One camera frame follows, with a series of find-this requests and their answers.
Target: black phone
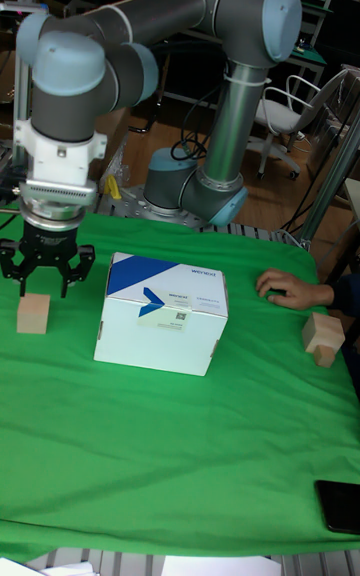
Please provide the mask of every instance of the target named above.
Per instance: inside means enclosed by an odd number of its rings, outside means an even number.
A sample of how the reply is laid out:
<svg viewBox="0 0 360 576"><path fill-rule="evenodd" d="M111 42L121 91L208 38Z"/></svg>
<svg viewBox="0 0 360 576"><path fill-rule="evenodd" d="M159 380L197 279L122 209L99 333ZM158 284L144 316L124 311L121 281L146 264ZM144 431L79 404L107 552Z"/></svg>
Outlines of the black phone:
<svg viewBox="0 0 360 576"><path fill-rule="evenodd" d="M360 485L317 480L315 489L328 529L360 534Z"/></svg>

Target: green cloth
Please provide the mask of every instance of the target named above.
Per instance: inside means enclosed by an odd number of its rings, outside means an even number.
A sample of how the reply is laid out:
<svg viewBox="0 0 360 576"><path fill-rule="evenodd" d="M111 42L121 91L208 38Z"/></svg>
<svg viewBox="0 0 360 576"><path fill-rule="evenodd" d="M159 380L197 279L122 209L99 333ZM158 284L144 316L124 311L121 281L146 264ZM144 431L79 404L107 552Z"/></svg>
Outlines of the green cloth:
<svg viewBox="0 0 360 576"><path fill-rule="evenodd" d="M19 237L21 222L6 229ZM87 216L97 258L60 299L45 336L16 334L18 288L1 281L0 555L57 547L189 555L355 548L325 528L318 478L359 482L359 405L341 355L303 350L309 312L259 299L278 267L316 281L300 249L150 221ZM229 321L204 378L93 360L114 251L221 269ZM121 348L121 328L119 328Z"/></svg>

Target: person's hand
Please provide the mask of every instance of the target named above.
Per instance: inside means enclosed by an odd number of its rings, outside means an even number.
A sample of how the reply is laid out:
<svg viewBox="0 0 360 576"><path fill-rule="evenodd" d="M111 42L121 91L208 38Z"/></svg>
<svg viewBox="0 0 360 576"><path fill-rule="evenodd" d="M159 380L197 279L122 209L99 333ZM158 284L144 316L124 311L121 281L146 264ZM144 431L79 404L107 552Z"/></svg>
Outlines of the person's hand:
<svg viewBox="0 0 360 576"><path fill-rule="evenodd" d="M271 289L285 292L285 295L271 294L268 301L290 309L308 309L314 305L329 306L334 302L334 291L330 285L311 285L280 269L267 269L257 279L256 291L260 298Z"/></svg>

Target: office chair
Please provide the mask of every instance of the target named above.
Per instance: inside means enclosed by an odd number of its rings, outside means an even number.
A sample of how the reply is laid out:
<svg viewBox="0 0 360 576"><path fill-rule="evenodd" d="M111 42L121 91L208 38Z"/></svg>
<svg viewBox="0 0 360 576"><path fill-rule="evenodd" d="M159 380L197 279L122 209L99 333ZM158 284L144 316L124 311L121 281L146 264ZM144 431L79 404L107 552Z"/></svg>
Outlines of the office chair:
<svg viewBox="0 0 360 576"><path fill-rule="evenodd" d="M296 75L288 76L286 80L286 91L279 89L278 87L266 87L264 89L256 111L255 122L267 127L269 133L265 140L250 136L246 147L246 149L261 153L260 167L257 174L260 180L264 178L265 165L269 155L274 156L275 158L280 158L292 168L292 171L289 174L291 179L295 180L295 178L298 177L301 169L299 165L295 163L290 156L288 156L287 152L290 151L297 133L313 121L320 107L329 99L331 94L340 85L346 73L347 69L343 69L341 72L336 74L336 76L331 78L331 80L329 80L322 89L319 89L312 83L309 83L309 81ZM315 96L309 103L291 94L290 80L292 78L305 83L316 91ZM281 105L274 100L268 99L267 94L270 91L286 96L288 105ZM301 114L297 114L293 111L293 101L303 105L303 111ZM290 141L287 147L279 145L278 143L273 143L274 136L279 136L280 134L290 135Z"/></svg>

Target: wooden cube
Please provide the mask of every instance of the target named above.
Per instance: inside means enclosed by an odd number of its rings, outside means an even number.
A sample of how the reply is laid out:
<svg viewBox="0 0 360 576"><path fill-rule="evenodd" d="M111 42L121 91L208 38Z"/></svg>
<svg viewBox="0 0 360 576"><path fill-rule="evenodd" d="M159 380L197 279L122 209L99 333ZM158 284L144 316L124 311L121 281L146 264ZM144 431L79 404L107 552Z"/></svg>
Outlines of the wooden cube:
<svg viewBox="0 0 360 576"><path fill-rule="evenodd" d="M305 351L314 354L317 365L330 367L345 340L341 321L313 312L302 331Z"/></svg>
<svg viewBox="0 0 360 576"><path fill-rule="evenodd" d="M327 345L318 345L314 351L314 361L319 367L331 367L335 360L335 354L332 347Z"/></svg>
<svg viewBox="0 0 360 576"><path fill-rule="evenodd" d="M18 334L46 334L50 296L25 294L20 298L17 312Z"/></svg>

